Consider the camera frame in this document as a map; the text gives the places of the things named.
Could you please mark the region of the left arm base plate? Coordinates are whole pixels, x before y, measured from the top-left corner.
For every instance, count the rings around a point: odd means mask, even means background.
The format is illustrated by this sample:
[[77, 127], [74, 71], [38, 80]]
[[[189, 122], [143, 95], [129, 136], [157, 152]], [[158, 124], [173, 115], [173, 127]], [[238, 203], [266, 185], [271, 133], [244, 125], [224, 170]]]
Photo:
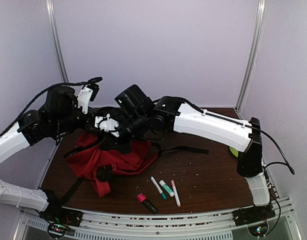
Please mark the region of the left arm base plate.
[[83, 219], [82, 211], [68, 208], [61, 208], [58, 211], [41, 211], [39, 215], [51, 223], [60, 223], [68, 227], [79, 227]]

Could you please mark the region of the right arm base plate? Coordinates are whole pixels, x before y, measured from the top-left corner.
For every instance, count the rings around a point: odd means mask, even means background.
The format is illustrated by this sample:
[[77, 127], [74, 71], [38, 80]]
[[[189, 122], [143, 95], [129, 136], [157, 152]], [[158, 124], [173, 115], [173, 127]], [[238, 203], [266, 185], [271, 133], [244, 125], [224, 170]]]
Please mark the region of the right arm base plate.
[[245, 208], [239, 208], [232, 212], [233, 220], [236, 226], [249, 225], [276, 216], [272, 204], [265, 206], [250, 206]]

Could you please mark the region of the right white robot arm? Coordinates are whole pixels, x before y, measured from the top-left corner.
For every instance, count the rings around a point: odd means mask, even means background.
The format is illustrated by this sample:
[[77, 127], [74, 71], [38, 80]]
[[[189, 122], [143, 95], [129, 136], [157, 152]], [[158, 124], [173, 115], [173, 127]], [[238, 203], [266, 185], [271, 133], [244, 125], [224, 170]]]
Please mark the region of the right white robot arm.
[[254, 206], [250, 217], [260, 221], [269, 213], [270, 192], [265, 178], [259, 119], [239, 120], [199, 108], [183, 97], [163, 96], [153, 101], [138, 85], [125, 89], [115, 101], [127, 119], [118, 127], [119, 141], [141, 136], [149, 130], [190, 134], [232, 147], [238, 151], [236, 171], [244, 177]]

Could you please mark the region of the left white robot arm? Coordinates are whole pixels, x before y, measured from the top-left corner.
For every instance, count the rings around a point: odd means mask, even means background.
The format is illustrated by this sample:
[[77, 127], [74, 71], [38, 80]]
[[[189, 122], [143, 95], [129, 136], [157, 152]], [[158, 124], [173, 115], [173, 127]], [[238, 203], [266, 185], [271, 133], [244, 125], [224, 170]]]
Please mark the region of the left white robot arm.
[[[53, 84], [40, 91], [0, 133], [0, 164], [21, 150], [51, 138], [61, 138], [77, 129], [91, 130], [89, 107], [99, 91], [102, 77], [87, 81]], [[30, 189], [0, 179], [0, 204], [46, 212], [54, 222], [61, 222], [66, 212], [52, 190]]]

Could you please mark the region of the red backpack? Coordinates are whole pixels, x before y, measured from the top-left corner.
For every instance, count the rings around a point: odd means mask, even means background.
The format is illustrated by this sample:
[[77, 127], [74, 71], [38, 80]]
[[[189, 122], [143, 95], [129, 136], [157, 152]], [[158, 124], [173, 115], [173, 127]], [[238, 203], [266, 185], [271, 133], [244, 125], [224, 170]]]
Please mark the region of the red backpack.
[[112, 177], [138, 175], [166, 152], [159, 143], [143, 139], [128, 143], [125, 153], [109, 144], [109, 137], [103, 133], [83, 132], [76, 147], [63, 156], [78, 179], [59, 200], [61, 204], [71, 199], [84, 180], [103, 197], [111, 192]]

